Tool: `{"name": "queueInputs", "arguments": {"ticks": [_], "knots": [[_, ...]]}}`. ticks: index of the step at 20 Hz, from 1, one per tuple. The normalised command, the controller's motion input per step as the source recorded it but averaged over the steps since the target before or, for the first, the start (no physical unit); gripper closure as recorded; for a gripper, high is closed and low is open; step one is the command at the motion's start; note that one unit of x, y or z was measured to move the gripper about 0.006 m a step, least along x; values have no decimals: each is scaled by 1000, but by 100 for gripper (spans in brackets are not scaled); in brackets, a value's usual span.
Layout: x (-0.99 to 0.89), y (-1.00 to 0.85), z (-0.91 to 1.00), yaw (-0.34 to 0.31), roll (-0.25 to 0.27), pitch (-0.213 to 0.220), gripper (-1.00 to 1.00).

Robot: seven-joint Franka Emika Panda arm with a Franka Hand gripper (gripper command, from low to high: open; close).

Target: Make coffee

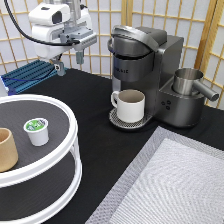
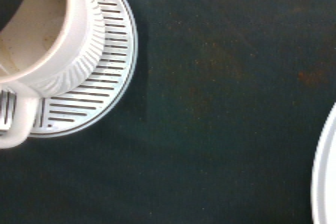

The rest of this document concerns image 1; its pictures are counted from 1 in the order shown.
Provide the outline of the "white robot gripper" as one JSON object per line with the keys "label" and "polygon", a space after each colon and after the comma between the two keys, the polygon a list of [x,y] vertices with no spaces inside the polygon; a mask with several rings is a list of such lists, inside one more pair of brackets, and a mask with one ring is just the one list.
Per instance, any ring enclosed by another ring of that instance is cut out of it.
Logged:
{"label": "white robot gripper", "polygon": [[59,76],[65,75],[60,56],[74,49],[76,63],[84,63],[84,49],[97,42],[89,10],[81,0],[43,0],[29,13],[36,54],[52,60]]}

